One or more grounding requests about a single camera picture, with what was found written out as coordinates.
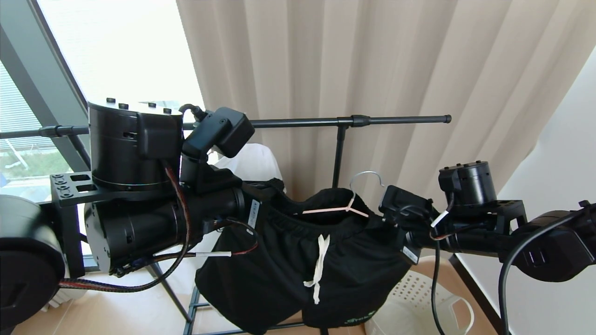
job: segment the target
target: grass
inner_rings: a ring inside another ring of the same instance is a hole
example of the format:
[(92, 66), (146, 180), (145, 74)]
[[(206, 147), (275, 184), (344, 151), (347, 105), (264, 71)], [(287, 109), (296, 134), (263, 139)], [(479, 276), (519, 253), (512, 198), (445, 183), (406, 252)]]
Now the grass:
[(7, 179), (47, 176), (53, 173), (64, 173), (70, 170), (70, 166), (66, 163), (58, 150), (49, 153), (42, 153), (40, 151), (37, 151), (34, 154), (21, 153), (21, 156), (29, 166), (28, 169), (26, 169), (23, 164), (7, 169), (5, 168), (6, 165), (18, 162), (17, 156), (12, 152), (9, 152), (8, 155), (4, 154), (3, 156), (0, 156), (0, 172), (2, 172)]

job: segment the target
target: tile floor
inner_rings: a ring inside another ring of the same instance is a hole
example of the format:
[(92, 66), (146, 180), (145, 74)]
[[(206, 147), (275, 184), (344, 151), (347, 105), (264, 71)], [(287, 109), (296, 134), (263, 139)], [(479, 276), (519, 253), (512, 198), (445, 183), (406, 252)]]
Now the tile floor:
[[(161, 263), (167, 269), (172, 261)], [(451, 292), (456, 293), (472, 303), (476, 320), (468, 335), (496, 334), (490, 323), (472, 301), (459, 276), (450, 267), (448, 261), (442, 263), (439, 282)], [(432, 271), (431, 263), (418, 266), (419, 272), (425, 274)], [(194, 265), (185, 259), (179, 268), (168, 278), (173, 291), (184, 306), (188, 306), (194, 287)], [(115, 278), (104, 274), (92, 274), (91, 280), (126, 286), (147, 283), (152, 279), (146, 271), (137, 271), (123, 278)], [(300, 315), (288, 319), (289, 322), (300, 320)], [(51, 308), (48, 312), (39, 312), (29, 320), (18, 325), (14, 335), (99, 335), (99, 334), (182, 334), (185, 320), (170, 300), (164, 288), (159, 285), (139, 293), (105, 293), (89, 291), (83, 298), (67, 302), (59, 308)], [(197, 311), (194, 334), (222, 330), (235, 327), (225, 318), (210, 308)], [(296, 327), (268, 332), (272, 335), (319, 335), (314, 328)], [(363, 327), (337, 328), (330, 330), (331, 335), (364, 335)]]

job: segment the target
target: white plastic basket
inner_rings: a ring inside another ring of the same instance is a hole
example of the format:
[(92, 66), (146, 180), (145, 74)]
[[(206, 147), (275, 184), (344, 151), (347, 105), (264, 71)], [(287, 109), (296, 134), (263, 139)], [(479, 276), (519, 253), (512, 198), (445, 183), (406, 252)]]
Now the white plastic basket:
[[(437, 330), (430, 307), (432, 279), (414, 271), (393, 288), (387, 301), (365, 323), (367, 335), (435, 335)], [(462, 300), (470, 311), (470, 322), (458, 325), (453, 305)], [(437, 284), (437, 315), (446, 335), (465, 335), (474, 323), (474, 311), (465, 299)]]

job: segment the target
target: metal hanger hook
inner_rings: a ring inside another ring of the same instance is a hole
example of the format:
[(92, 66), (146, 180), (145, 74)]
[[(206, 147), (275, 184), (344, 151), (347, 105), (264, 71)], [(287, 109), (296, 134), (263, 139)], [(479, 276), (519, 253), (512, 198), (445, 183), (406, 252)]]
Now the metal hanger hook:
[(352, 177), (352, 179), (350, 179), (350, 190), (352, 190), (352, 192), (354, 192), (354, 189), (352, 188), (352, 184), (354, 183), (354, 179), (356, 179), (356, 177), (357, 177), (357, 176), (359, 176), (359, 175), (364, 175), (364, 174), (366, 174), (366, 173), (372, 173), (372, 174), (375, 174), (375, 175), (377, 175), (377, 177), (378, 177), (378, 183), (381, 185), (381, 187), (383, 187), (383, 188), (385, 187), (385, 185), (383, 185), (383, 180), (382, 180), (382, 178), (381, 178), (381, 175), (380, 175), (380, 174), (378, 174), (378, 172), (376, 172), (376, 171), (362, 171), (362, 172), (358, 172), (358, 173), (356, 173), (356, 174), (355, 174), (355, 175)]

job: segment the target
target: beige curtain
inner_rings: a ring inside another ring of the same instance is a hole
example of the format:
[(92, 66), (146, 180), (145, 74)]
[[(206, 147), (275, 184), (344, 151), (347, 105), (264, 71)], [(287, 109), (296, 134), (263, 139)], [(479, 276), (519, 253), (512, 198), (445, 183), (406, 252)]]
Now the beige curtain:
[[(349, 129), (363, 170), (444, 206), (444, 166), (491, 164), (498, 190), (596, 44), (594, 0), (178, 0), (206, 107), (250, 119), (451, 114)], [(260, 129), (295, 198), (330, 187), (336, 128)], [(355, 188), (375, 208), (374, 176)]]

